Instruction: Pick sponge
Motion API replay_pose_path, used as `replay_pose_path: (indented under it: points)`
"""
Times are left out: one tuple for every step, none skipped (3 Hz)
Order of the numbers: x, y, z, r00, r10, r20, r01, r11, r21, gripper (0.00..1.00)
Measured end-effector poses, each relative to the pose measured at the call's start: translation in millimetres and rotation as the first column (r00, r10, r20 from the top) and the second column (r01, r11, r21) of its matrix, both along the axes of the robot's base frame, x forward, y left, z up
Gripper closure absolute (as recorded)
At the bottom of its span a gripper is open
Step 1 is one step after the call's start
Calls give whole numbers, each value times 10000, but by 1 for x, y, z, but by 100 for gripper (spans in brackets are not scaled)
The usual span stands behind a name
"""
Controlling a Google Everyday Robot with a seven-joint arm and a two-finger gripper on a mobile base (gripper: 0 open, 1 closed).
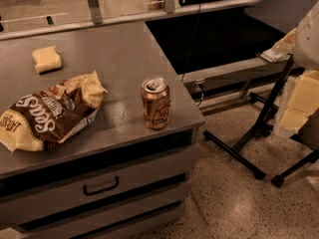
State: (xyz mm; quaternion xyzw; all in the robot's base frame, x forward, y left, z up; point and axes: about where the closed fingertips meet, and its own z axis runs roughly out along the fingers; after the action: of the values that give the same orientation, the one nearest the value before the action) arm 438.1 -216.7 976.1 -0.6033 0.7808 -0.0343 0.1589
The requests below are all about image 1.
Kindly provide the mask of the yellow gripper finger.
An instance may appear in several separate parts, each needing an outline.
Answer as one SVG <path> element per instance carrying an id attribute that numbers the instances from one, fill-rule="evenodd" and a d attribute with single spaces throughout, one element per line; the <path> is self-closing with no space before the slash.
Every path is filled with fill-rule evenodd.
<path id="1" fill-rule="evenodd" d="M 319 71 L 307 71 L 296 79 L 279 124 L 297 132 L 318 109 Z"/>

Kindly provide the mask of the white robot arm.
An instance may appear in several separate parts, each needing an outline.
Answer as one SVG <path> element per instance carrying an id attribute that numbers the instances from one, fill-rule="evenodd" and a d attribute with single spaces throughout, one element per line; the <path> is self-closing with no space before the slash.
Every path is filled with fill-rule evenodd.
<path id="1" fill-rule="evenodd" d="M 319 109 L 319 2 L 277 43 L 277 50 L 291 54 L 294 63 L 306 69 L 295 81 L 279 123 L 297 132 Z"/>

